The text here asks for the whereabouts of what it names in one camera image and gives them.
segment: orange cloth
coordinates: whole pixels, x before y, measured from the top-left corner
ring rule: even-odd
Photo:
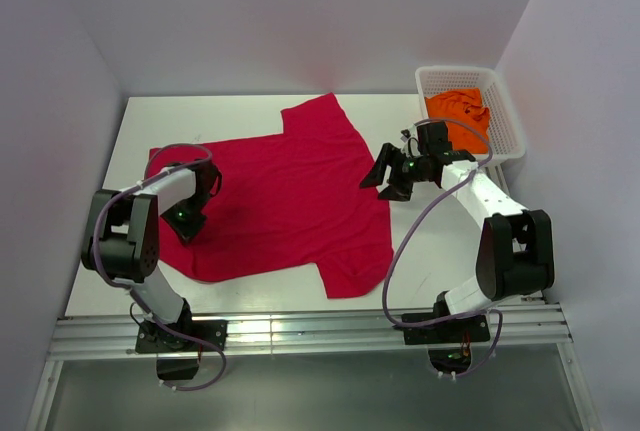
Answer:
[[[471,126],[489,141],[489,108],[482,105],[478,88],[453,89],[433,98],[424,98],[430,118],[451,118]],[[466,149],[473,154],[486,154],[489,150],[477,136],[457,124],[447,123],[449,141],[454,150]]]

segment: white table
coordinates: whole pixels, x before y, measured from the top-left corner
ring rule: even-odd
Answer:
[[[140,179],[150,148],[173,142],[204,143],[282,132],[280,110],[314,96],[131,98],[104,182],[118,189]],[[400,130],[421,119],[418,96],[339,95],[340,105],[373,156],[383,143],[400,144]],[[441,191],[415,186],[408,203],[391,203],[394,249],[420,211]],[[472,276],[480,230],[453,198],[425,220],[407,247],[391,283],[393,308],[431,307],[436,296]],[[380,309],[381,288],[354,299],[327,299],[315,265],[206,284],[160,267],[195,313],[255,313]],[[80,266],[67,316],[122,315],[131,300]]]

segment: gray wall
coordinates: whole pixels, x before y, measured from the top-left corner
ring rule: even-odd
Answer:
[[[70,0],[132,95],[414,91],[498,62],[528,0]]]
[[[65,0],[0,0],[0,427],[22,429],[121,114]]]
[[[531,0],[499,68],[528,136],[512,191],[552,216],[557,284],[606,429],[637,429],[640,0]]]

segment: white plastic basket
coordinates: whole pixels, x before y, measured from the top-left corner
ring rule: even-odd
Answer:
[[[422,116],[428,118],[424,98],[458,88],[479,88],[482,101],[491,110],[489,141],[493,148],[491,164],[524,156],[525,144],[520,122],[506,87],[495,71],[472,66],[423,66],[416,71]],[[486,155],[475,155],[482,159]]]

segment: red t-shirt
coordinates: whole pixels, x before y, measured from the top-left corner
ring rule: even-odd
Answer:
[[[282,120],[283,134],[204,145],[222,188],[189,245],[160,221],[160,259],[208,282],[316,263],[327,297],[367,294],[393,255],[389,203],[358,186],[373,166],[369,149],[333,94],[283,110]],[[200,156],[169,149],[151,173]]]

